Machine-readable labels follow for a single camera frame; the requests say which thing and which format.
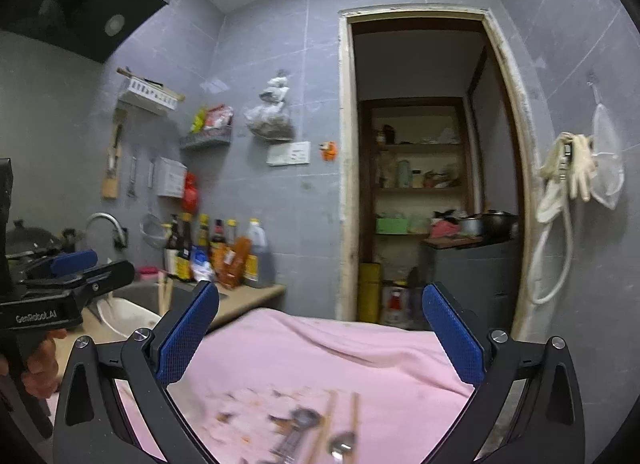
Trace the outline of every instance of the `beige countertop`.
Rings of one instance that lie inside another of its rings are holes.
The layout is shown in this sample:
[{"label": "beige countertop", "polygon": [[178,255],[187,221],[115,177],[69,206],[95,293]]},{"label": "beige countertop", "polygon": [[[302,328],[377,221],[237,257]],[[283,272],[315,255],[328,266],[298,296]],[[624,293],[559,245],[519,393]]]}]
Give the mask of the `beige countertop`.
[{"label": "beige countertop", "polygon": [[[241,285],[233,290],[225,289],[220,284],[217,284],[217,286],[220,293],[227,295],[228,298],[220,300],[218,313],[211,323],[212,329],[229,323],[251,309],[260,307],[265,302],[271,300],[271,298],[284,294],[286,289],[284,285],[280,284],[265,287],[264,289],[254,289],[247,285]],[[73,343],[80,336],[91,336],[96,343],[118,341],[113,331],[100,323],[88,309],[82,311],[82,320],[82,325],[73,332],[70,332],[65,339],[56,339],[56,359],[58,361],[58,377],[60,379],[62,379],[65,373],[66,362],[69,359],[69,354],[71,354]]]}]

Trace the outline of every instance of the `blue textured pad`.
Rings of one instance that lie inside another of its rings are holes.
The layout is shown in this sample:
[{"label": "blue textured pad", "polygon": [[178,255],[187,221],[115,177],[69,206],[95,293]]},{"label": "blue textured pad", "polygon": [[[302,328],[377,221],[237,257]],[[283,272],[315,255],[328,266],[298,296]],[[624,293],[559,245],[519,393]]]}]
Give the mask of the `blue textured pad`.
[{"label": "blue textured pad", "polygon": [[422,312],[440,340],[460,380],[469,384],[482,383],[482,348],[435,285],[427,285],[424,288]]},{"label": "blue textured pad", "polygon": [[73,273],[81,273],[98,263],[98,255],[94,250],[78,251],[60,255],[51,262],[51,272],[56,277],[64,277]]},{"label": "blue textured pad", "polygon": [[218,288],[208,284],[191,302],[159,349],[156,379],[164,386],[179,381],[218,313]]}]

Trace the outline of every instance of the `green box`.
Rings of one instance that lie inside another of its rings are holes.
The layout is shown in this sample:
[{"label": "green box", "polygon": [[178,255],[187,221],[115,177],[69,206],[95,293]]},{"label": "green box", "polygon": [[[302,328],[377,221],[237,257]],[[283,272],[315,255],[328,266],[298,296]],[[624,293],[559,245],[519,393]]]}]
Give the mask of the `green box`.
[{"label": "green box", "polygon": [[408,219],[376,219],[376,233],[381,235],[406,235],[408,231]]}]

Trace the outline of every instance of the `silver bolt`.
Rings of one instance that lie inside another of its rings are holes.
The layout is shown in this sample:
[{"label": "silver bolt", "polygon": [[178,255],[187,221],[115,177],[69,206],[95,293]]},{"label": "silver bolt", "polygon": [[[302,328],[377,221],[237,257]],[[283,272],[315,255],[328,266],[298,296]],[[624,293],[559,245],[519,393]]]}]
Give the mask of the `silver bolt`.
[{"label": "silver bolt", "polygon": [[80,336],[76,340],[76,347],[78,347],[79,349],[82,349],[82,348],[86,347],[87,345],[89,345],[90,341],[91,341],[91,338],[89,338],[89,336]]},{"label": "silver bolt", "polygon": [[142,341],[147,339],[149,337],[149,334],[151,334],[151,331],[146,327],[143,327],[142,329],[136,329],[136,331],[133,333],[133,339],[136,341]]},{"label": "silver bolt", "polygon": [[509,335],[504,330],[494,330],[491,333],[491,339],[496,343],[506,343],[509,339]]},{"label": "silver bolt", "polygon": [[560,336],[553,336],[553,338],[551,338],[551,345],[553,345],[557,349],[563,349],[564,347],[566,347],[566,343]]}]

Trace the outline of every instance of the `pink tablecloth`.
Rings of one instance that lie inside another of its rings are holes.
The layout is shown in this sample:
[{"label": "pink tablecloth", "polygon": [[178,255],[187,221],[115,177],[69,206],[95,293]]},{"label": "pink tablecloth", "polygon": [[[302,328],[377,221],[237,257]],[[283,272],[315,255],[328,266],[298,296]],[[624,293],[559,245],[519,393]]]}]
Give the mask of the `pink tablecloth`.
[{"label": "pink tablecloth", "polygon": [[[322,414],[328,390],[338,397],[331,434],[348,429],[351,393],[360,394],[359,463],[418,464],[472,392],[431,332],[292,317],[268,309],[206,337],[183,380],[181,390],[172,394],[180,396],[178,404],[192,428],[222,464],[239,464],[241,458],[249,464],[275,460],[268,449],[282,436],[266,417],[287,403],[270,398],[284,394],[293,406]],[[122,396],[143,447],[161,456],[134,402],[127,393]],[[218,420],[229,412],[235,422]],[[300,463],[306,462],[315,437],[306,437]],[[332,462],[325,447],[316,464]]]}]

